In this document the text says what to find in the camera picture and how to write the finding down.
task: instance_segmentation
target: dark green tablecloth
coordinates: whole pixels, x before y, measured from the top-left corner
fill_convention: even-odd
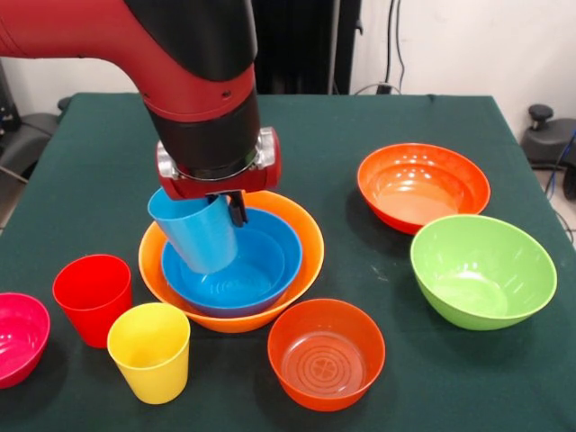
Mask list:
[[[145,405],[105,350],[83,345],[52,300],[59,269],[83,254],[125,258],[136,303],[153,298],[137,251],[158,187],[157,136],[133,94],[76,97],[0,237],[0,289],[40,298],[52,330],[38,369],[0,391],[0,430],[555,431],[576,428],[576,256],[487,97],[260,98],[283,145],[280,192],[318,221],[326,260],[305,298],[367,311],[387,344],[380,379],[354,407],[300,408],[267,362],[269,327],[223,336],[193,325],[190,380],[176,400]],[[558,269],[552,303],[514,328],[474,333],[443,321],[410,269],[411,237],[381,224],[356,190],[372,150],[424,141],[474,160],[492,187],[485,214],[527,230]]]

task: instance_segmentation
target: yellow cup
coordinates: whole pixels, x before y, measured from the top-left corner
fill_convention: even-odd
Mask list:
[[[164,303],[145,303],[124,312],[108,333],[108,353],[138,399],[166,403],[188,380],[190,322]]]

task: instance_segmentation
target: green bowl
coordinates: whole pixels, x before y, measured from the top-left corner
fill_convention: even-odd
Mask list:
[[[410,249],[418,284],[446,320],[469,330],[513,326],[556,292],[556,269],[523,230],[486,216],[448,216],[421,229]]]

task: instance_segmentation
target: red robot arm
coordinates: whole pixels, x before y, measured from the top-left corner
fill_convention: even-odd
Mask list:
[[[174,198],[276,185],[280,151],[260,132],[255,55],[249,0],[0,0],[0,56],[98,58],[128,74]]]

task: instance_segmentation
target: pink bowl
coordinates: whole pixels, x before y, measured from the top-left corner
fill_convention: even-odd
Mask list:
[[[0,293],[0,389],[26,379],[48,342],[50,315],[26,294]]]

